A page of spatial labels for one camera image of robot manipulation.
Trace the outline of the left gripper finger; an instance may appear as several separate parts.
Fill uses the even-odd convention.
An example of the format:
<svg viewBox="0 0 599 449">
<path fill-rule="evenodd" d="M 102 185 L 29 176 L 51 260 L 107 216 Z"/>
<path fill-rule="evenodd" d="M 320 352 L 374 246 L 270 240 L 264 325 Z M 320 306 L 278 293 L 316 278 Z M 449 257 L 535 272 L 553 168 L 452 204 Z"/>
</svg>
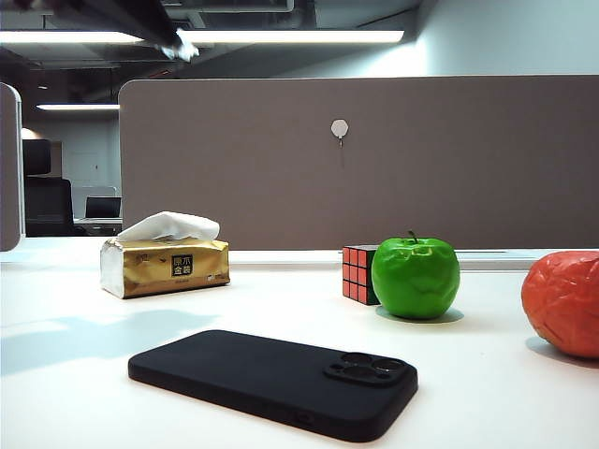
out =
<svg viewBox="0 0 599 449">
<path fill-rule="evenodd" d="M 199 56 L 160 1 L 50 1 L 49 7 L 61 19 L 149 41 L 169 59 L 191 61 Z"/>
</svg>

